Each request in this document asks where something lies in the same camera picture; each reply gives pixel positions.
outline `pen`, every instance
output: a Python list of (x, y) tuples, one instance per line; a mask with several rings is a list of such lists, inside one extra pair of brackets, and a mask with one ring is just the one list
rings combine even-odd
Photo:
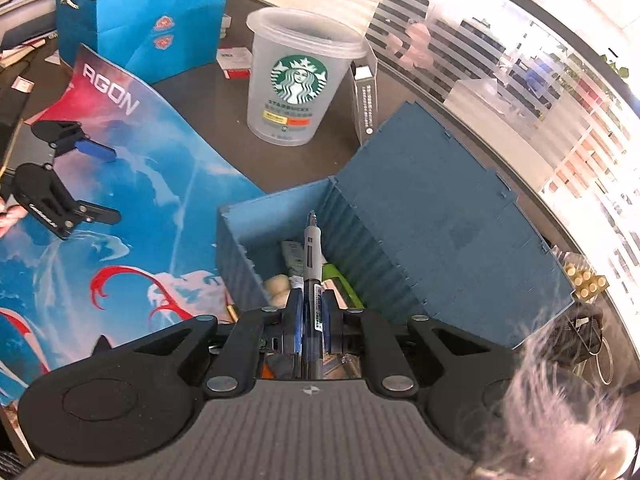
[(302, 378), (322, 379), (322, 249), (316, 213), (308, 216), (305, 229), (304, 311)]

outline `green mermaid logo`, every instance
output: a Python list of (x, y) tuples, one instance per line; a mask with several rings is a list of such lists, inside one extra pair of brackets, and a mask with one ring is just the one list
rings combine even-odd
[(326, 67), (311, 56), (287, 56), (271, 69), (271, 84), (280, 99), (301, 105), (318, 97), (326, 85)]

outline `green object in box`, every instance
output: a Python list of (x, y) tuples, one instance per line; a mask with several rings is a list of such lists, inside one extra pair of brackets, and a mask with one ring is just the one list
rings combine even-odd
[(356, 292), (334, 264), (324, 264), (322, 266), (322, 281), (324, 282), (325, 280), (334, 280), (334, 283), (337, 282), (337, 286), (341, 286), (342, 290), (340, 293), (343, 299), (345, 301), (351, 300), (354, 308), (364, 308)]

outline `gift bag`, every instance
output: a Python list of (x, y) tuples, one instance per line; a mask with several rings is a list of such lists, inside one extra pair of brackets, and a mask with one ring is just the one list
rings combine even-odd
[(60, 58), (84, 43), (152, 84), (212, 63), (226, 0), (56, 0)]

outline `translucent plastic cup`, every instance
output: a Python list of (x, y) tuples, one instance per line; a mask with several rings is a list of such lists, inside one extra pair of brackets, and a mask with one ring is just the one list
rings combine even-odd
[(304, 10), (266, 7), (247, 16), (255, 33), (247, 124), (281, 146), (311, 140), (363, 37), (346, 25)]

